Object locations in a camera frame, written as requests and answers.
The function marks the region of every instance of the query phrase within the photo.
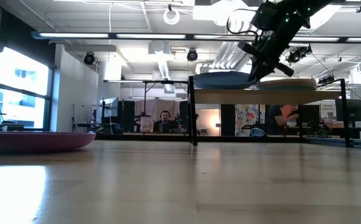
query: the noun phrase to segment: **ceiling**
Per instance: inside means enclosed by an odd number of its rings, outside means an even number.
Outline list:
[[[151,11],[165,9],[167,6],[146,5],[146,16],[139,4],[124,6],[114,5],[111,8],[112,32],[155,32],[155,33],[201,33],[223,34],[224,26],[217,26],[213,21],[193,20],[192,13],[194,1],[185,2],[186,6],[177,7],[185,10],[180,14],[180,21],[176,25],[166,24],[163,20],[164,11]],[[107,4],[84,4],[82,2],[60,2],[54,0],[0,0],[0,5],[30,26],[40,31],[56,32],[108,32],[109,8]],[[361,35],[361,13],[355,12],[357,7],[343,7],[330,19],[329,22],[315,30],[313,35]],[[141,55],[148,52],[149,41],[134,40],[79,40],[72,41],[66,49],[73,55],[85,55],[82,50],[87,45],[115,45],[123,54],[127,68],[123,69],[125,75],[132,77],[134,73],[151,73],[157,69],[157,63],[146,62]],[[194,72],[198,62],[213,60],[220,50],[221,42],[211,41],[170,41],[171,47],[177,47],[175,60],[169,61],[170,70],[190,70]],[[198,62],[188,62],[187,49],[196,48],[199,54]],[[361,44],[312,44],[317,58],[326,66],[334,68],[339,77],[347,77],[349,68],[361,61]],[[101,60],[107,59],[108,52],[98,53]],[[295,76],[311,77],[326,69],[316,58],[310,56],[299,64],[293,65]],[[284,76],[276,72],[274,76]]]

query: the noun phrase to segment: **dark shirt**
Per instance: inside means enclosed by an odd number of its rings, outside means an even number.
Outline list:
[[[269,109],[269,134],[284,134],[284,126],[279,126],[274,117],[282,116],[279,105],[271,105]]]
[[[154,132],[160,131],[161,123],[163,123],[161,120],[154,122],[154,129],[153,129]],[[177,129],[178,128],[178,124],[176,121],[169,120],[167,123],[169,124],[169,129]]]

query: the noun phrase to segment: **security camera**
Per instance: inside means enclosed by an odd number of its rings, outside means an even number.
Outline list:
[[[95,56],[93,56],[93,52],[87,52],[87,55],[83,59],[84,63],[87,65],[93,65],[95,63]]]
[[[195,51],[195,49],[190,49],[189,53],[187,53],[187,60],[190,62],[194,62],[195,60],[197,60],[197,52]]]

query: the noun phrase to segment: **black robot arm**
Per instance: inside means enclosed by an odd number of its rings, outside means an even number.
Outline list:
[[[275,68],[291,77],[294,70],[279,63],[281,54],[289,48],[302,26],[311,27],[309,18],[331,2],[333,0],[284,0],[277,4],[269,1],[261,4],[251,23],[262,31],[271,31],[271,35],[257,40],[253,46],[245,42],[238,44],[252,55],[249,81],[259,81]]]

